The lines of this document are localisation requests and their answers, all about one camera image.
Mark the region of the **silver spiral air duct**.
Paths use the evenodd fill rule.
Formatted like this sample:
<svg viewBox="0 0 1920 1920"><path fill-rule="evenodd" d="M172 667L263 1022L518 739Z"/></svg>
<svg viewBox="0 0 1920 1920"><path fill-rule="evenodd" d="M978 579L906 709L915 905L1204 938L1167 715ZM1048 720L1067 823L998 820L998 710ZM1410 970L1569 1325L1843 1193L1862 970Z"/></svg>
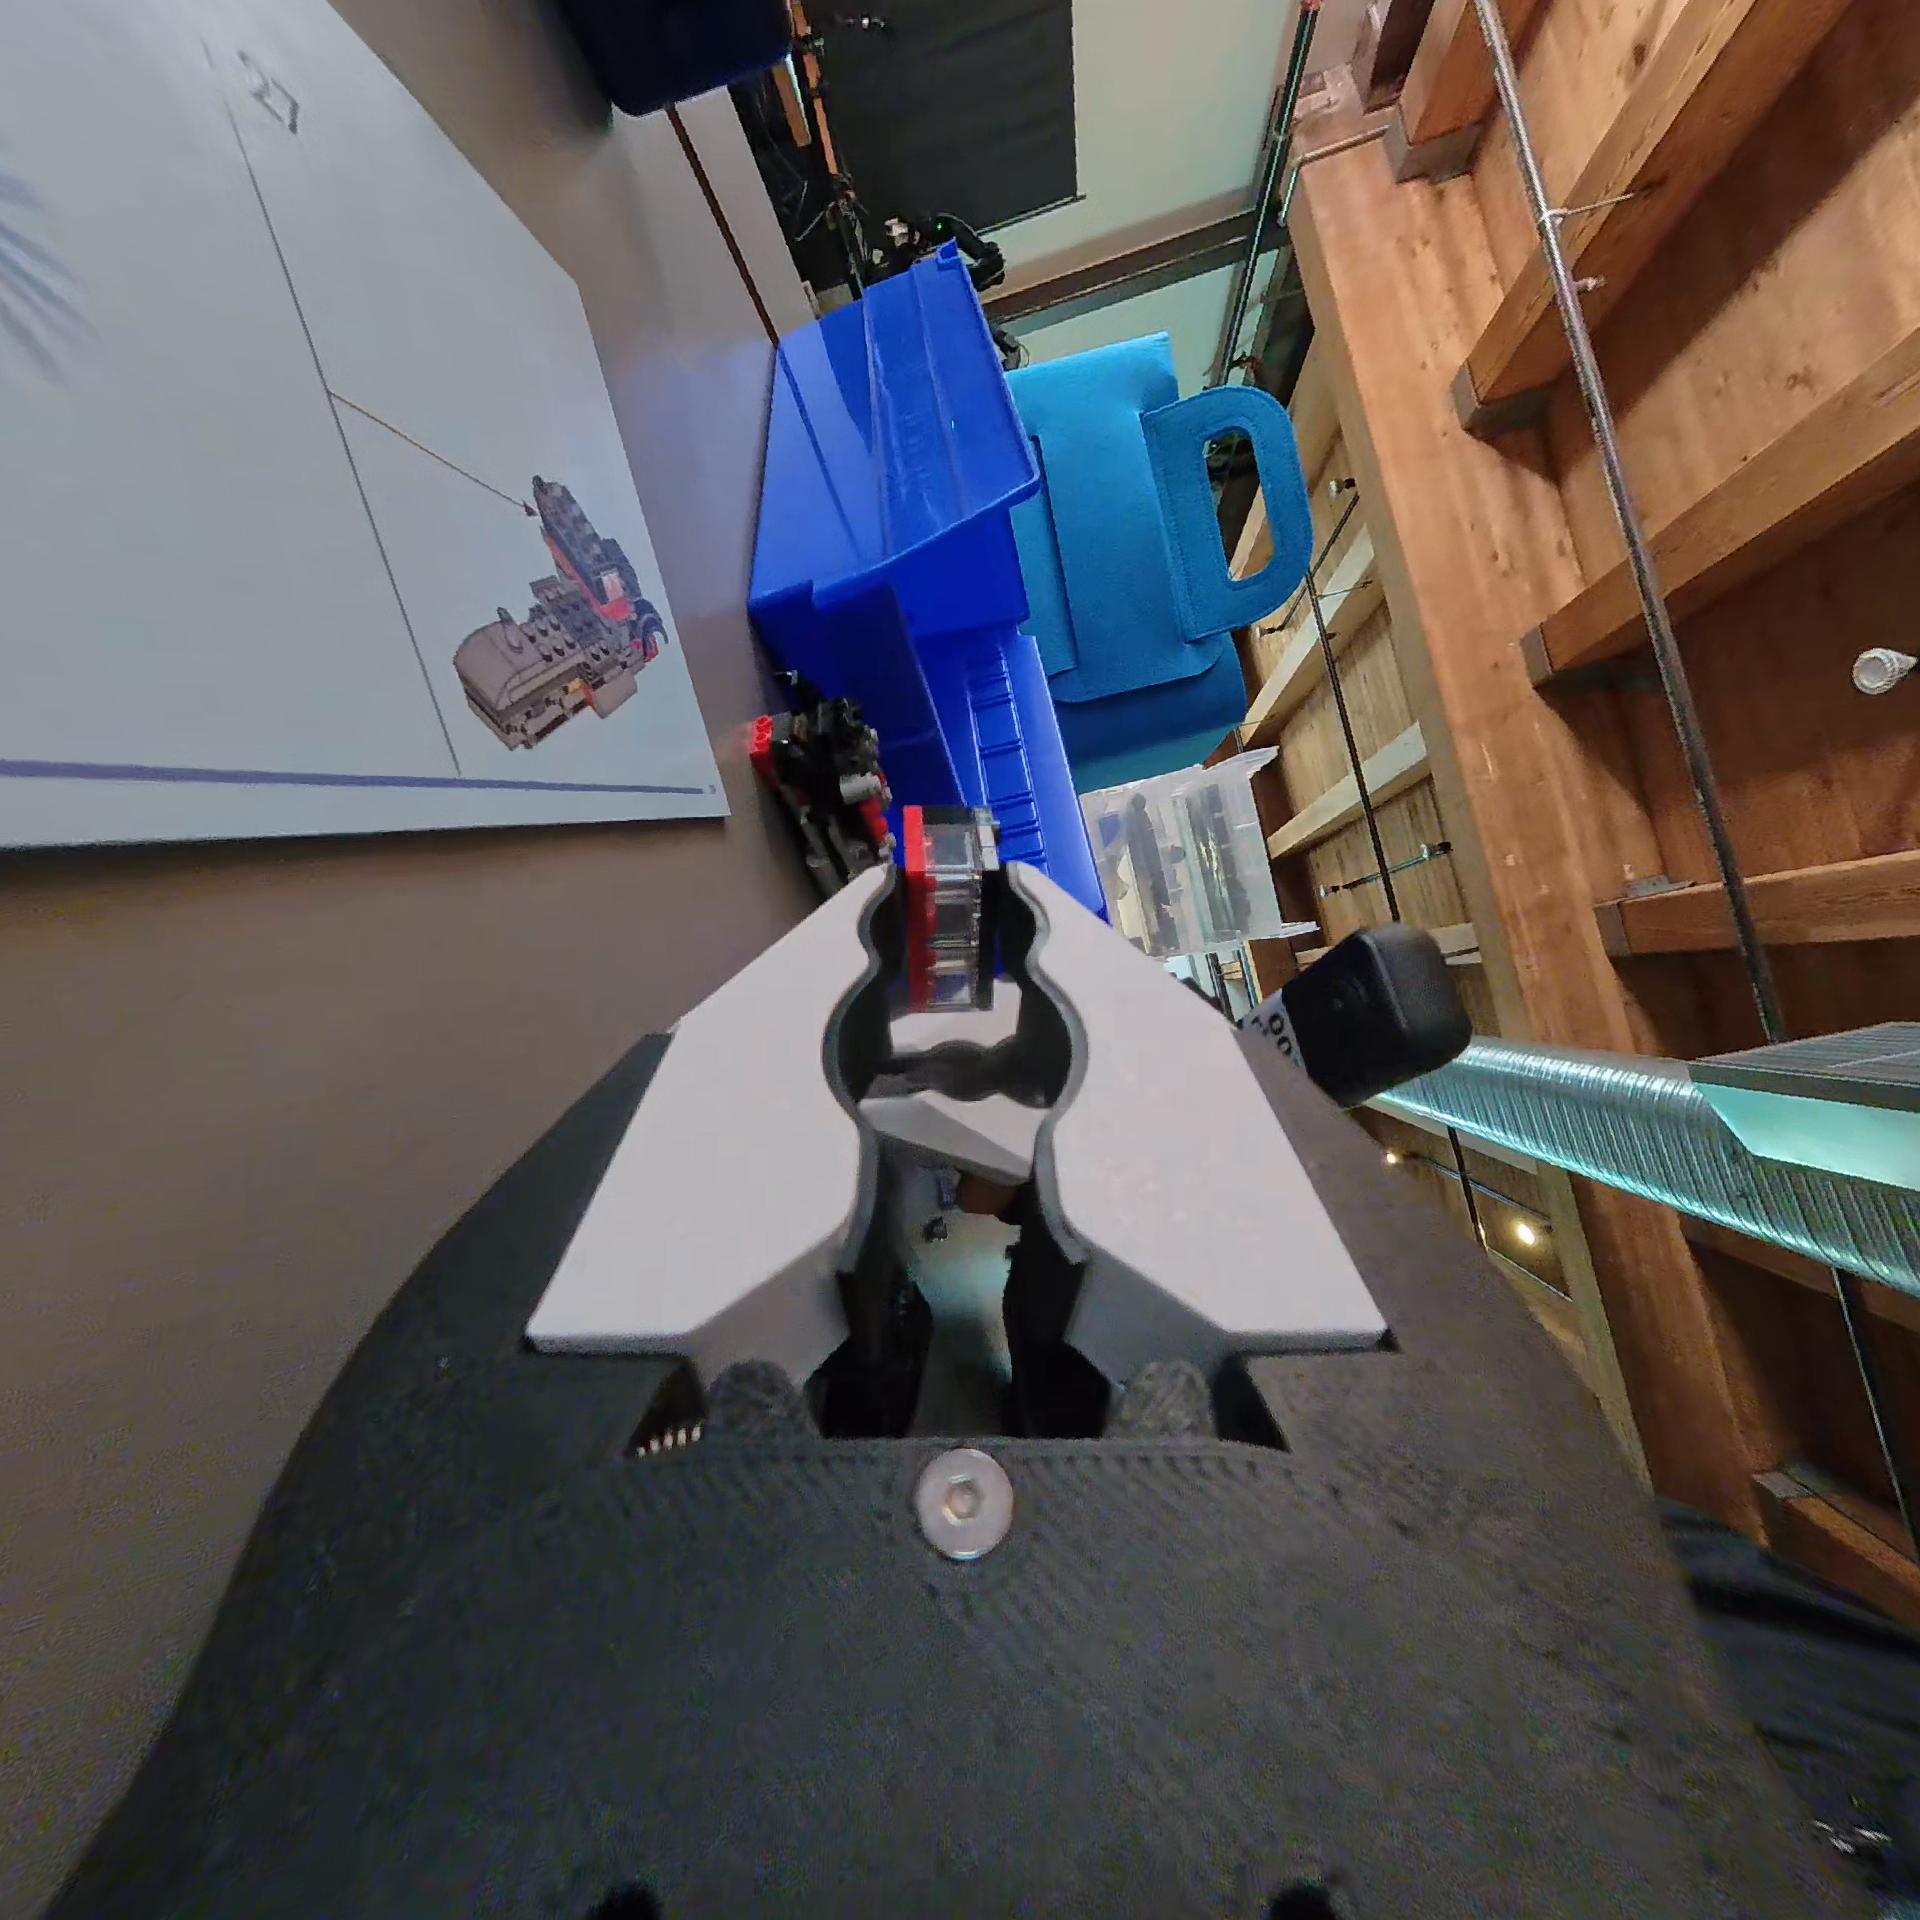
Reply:
<svg viewBox="0 0 1920 1920"><path fill-rule="evenodd" d="M1916 1024L1702 1063L1478 1036L1382 1113L1916 1299Z"/></svg>

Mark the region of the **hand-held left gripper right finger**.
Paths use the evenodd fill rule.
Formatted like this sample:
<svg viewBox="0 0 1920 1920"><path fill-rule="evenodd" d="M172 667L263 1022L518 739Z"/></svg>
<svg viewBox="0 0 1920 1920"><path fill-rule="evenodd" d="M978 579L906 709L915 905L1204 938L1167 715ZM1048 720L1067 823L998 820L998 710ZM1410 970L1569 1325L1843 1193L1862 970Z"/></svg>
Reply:
<svg viewBox="0 0 1920 1920"><path fill-rule="evenodd" d="M1021 1425L1102 1425L1148 1364L1200 1390L1268 1354L1370 1354L1389 1317L1260 1070L1273 1047L1033 868L998 879L1017 1024L995 1092L1039 1113L1003 1283Z"/></svg>

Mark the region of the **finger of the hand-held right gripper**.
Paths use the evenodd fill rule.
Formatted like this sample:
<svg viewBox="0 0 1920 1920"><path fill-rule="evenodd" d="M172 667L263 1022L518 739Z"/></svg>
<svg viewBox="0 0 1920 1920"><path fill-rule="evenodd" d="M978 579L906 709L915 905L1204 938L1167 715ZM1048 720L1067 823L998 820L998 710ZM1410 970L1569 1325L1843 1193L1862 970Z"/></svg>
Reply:
<svg viewBox="0 0 1920 1920"><path fill-rule="evenodd" d="M874 1082L862 1099L862 1116L884 1145L974 1171L993 1184L1030 1182L1044 1113L1048 1103L1039 1098L1026 1099L1009 1092L957 1099L947 1092L884 1092Z"/></svg>

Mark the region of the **black power bank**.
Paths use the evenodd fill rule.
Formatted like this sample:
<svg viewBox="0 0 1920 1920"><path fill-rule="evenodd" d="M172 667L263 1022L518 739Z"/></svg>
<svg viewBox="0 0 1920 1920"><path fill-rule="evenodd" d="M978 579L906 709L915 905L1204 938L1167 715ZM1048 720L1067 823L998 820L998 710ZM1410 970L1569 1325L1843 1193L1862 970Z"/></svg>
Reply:
<svg viewBox="0 0 1920 1920"><path fill-rule="evenodd" d="M756 79L795 44L780 0L560 0L555 16L610 110L630 118Z"/></svg>

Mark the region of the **small black red brick assembly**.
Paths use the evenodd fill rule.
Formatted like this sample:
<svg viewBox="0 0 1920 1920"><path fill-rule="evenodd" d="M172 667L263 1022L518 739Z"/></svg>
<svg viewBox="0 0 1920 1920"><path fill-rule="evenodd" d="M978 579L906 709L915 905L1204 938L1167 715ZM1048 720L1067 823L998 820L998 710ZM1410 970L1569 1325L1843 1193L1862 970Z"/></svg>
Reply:
<svg viewBox="0 0 1920 1920"><path fill-rule="evenodd" d="M902 1009L986 1013L998 912L998 831L986 808L902 808L901 912Z"/></svg>

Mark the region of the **large black screen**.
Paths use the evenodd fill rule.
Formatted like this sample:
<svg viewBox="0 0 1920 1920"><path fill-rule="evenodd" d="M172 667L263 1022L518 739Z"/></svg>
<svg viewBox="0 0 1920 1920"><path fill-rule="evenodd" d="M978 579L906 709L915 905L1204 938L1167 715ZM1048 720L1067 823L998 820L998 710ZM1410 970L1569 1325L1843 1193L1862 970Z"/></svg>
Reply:
<svg viewBox="0 0 1920 1920"><path fill-rule="evenodd" d="M995 230L1073 205L1073 7L1067 0L805 3L822 110L874 215Z"/></svg>

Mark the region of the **clear plastic storage box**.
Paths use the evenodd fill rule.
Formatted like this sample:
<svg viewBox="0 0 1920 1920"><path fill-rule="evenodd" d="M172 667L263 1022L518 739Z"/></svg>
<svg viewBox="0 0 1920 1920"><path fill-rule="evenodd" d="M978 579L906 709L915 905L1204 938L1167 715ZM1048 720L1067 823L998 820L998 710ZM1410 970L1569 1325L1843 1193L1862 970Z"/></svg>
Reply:
<svg viewBox="0 0 1920 1920"><path fill-rule="evenodd" d="M1078 796L1116 933L1153 962L1283 938L1249 783L1277 750Z"/></svg>

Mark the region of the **black device with green light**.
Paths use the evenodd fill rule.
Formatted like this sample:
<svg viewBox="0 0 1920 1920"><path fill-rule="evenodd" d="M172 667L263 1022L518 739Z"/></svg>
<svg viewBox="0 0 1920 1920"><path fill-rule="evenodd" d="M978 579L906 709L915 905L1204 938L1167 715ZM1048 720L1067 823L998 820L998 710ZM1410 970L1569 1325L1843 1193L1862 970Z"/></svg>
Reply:
<svg viewBox="0 0 1920 1920"><path fill-rule="evenodd" d="M1003 250L954 215L892 215L884 223L884 250L874 257L874 277L902 277L906 268L915 268L929 257L942 257L947 248L954 248L965 262L974 295L993 295L1003 286Z"/></svg>

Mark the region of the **blue felt bag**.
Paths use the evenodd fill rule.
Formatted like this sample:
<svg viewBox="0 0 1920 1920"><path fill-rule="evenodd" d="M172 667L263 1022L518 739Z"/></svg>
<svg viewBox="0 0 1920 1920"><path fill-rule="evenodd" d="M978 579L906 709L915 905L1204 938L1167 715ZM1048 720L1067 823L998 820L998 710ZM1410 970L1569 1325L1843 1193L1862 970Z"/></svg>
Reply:
<svg viewBox="0 0 1920 1920"><path fill-rule="evenodd" d="M1245 710L1233 634L1307 579L1315 520L1287 410L1261 391L1180 396L1167 334L1009 376L1040 492L1010 509L1073 793L1200 765ZM1208 450L1245 435L1268 563L1233 579Z"/></svg>

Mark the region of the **blue plastic bin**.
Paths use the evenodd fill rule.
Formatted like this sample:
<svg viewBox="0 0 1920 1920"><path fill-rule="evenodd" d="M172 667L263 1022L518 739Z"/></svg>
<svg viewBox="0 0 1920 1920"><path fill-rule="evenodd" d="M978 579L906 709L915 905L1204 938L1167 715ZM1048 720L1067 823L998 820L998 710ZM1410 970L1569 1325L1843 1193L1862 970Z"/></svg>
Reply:
<svg viewBox="0 0 1920 1920"><path fill-rule="evenodd" d="M1026 619L1039 466L957 243L777 346L747 619L847 697L895 804L986 808L974 674Z"/></svg>
<svg viewBox="0 0 1920 1920"><path fill-rule="evenodd" d="M895 804L986 808L998 852L1107 915L1039 641L971 626L906 641L924 715L884 736Z"/></svg>

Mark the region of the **person's right forearm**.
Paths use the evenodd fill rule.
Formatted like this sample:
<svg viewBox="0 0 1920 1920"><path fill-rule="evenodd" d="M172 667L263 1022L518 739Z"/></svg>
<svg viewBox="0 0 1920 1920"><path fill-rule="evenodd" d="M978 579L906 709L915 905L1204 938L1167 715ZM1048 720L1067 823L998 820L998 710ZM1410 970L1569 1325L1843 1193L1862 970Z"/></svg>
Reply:
<svg viewBox="0 0 1920 1920"><path fill-rule="evenodd" d="M1920 1914L1920 1646L1738 1530L1661 1501L1702 1638L1816 1848L1879 1918Z"/></svg>

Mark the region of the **light blue instruction booklet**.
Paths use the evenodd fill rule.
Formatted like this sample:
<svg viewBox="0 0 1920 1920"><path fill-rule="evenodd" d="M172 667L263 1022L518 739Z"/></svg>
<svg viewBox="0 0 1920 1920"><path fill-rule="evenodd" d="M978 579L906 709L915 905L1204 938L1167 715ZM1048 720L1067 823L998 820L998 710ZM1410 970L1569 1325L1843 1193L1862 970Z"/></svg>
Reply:
<svg viewBox="0 0 1920 1920"><path fill-rule="evenodd" d="M0 7L3 849L723 820L578 280L331 3Z"/></svg>

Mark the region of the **grey black toy brick model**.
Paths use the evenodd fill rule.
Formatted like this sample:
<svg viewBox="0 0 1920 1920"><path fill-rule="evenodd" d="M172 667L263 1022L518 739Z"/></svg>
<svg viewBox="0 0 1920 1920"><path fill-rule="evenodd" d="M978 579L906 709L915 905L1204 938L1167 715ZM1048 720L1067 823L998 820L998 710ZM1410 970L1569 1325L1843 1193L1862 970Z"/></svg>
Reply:
<svg viewBox="0 0 1920 1920"><path fill-rule="evenodd" d="M780 804L805 879L832 901L901 849L879 733L853 697L827 697L798 668L777 668L777 687L784 710L756 715L747 760Z"/></svg>

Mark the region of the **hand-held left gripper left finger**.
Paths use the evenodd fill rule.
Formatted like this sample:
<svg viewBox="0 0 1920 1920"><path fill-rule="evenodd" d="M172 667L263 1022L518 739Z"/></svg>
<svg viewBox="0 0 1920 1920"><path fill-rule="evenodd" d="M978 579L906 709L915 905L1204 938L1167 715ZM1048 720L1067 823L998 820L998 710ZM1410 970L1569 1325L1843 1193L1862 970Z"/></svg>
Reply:
<svg viewBox="0 0 1920 1920"><path fill-rule="evenodd" d="M884 981L892 888L865 870L669 1029L527 1317L541 1354L662 1354L704 1386L756 1360L802 1386L844 1344L874 1163L836 1033Z"/></svg>

